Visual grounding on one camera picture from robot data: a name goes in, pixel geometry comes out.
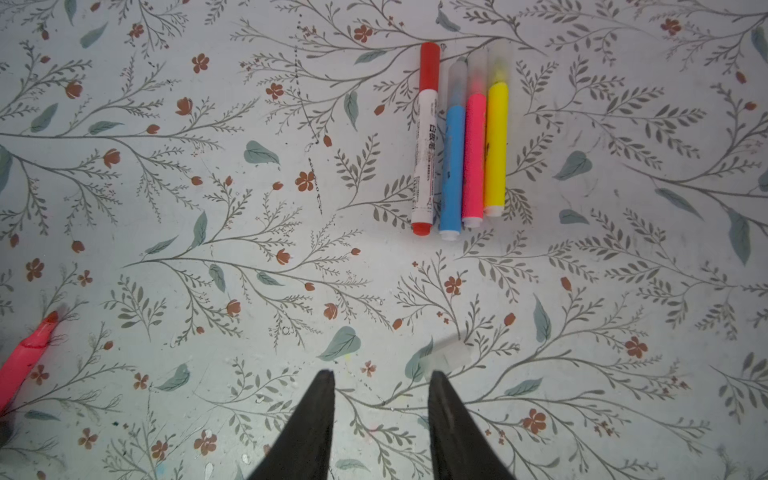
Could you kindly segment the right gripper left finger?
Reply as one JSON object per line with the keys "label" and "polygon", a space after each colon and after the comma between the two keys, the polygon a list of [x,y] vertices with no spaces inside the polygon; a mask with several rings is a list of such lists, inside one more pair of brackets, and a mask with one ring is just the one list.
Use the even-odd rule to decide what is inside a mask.
{"label": "right gripper left finger", "polygon": [[333,438],[334,398],[333,372],[319,371],[249,479],[326,480]]}

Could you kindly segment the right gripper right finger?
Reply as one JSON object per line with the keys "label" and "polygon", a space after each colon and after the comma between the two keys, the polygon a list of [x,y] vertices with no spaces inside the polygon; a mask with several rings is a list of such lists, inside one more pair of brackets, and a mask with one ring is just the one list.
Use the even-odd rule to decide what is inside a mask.
{"label": "right gripper right finger", "polygon": [[441,371],[430,379],[428,421],[435,479],[514,479]]}

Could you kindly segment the pink highlighter pen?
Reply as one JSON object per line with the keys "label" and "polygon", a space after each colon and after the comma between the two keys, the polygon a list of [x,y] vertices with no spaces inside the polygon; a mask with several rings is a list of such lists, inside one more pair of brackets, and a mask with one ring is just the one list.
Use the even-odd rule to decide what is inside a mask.
{"label": "pink highlighter pen", "polygon": [[1,368],[1,412],[11,404],[33,367],[47,351],[59,323],[59,312],[51,312],[36,330],[23,339]]}
{"label": "pink highlighter pen", "polygon": [[487,109],[488,52],[482,48],[467,59],[462,223],[477,228],[484,218],[484,156]]}

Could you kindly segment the white marker pen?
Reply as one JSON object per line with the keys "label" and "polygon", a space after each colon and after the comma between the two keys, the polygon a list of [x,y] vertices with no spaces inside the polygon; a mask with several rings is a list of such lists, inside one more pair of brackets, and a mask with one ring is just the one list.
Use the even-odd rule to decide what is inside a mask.
{"label": "white marker pen", "polygon": [[434,221],[433,182],[438,139],[440,54],[440,47],[435,43],[427,42],[421,45],[419,93],[416,100],[418,125],[411,212],[411,228],[417,236],[428,236]]}

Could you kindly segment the blue highlighter pen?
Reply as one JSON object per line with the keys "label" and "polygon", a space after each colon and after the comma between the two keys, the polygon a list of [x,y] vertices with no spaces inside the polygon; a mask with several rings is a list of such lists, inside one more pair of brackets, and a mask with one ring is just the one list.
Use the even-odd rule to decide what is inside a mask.
{"label": "blue highlighter pen", "polygon": [[444,140],[439,233],[455,241],[462,229],[462,189],[468,65],[464,57],[448,71],[446,132]]}

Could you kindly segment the yellow highlighter pen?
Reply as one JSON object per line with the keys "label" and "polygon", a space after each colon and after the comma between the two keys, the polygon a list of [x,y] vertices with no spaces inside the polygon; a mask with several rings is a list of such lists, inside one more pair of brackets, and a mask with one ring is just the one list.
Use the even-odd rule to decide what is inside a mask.
{"label": "yellow highlighter pen", "polygon": [[500,217],[505,207],[509,115],[509,48],[496,42],[489,48],[484,213]]}

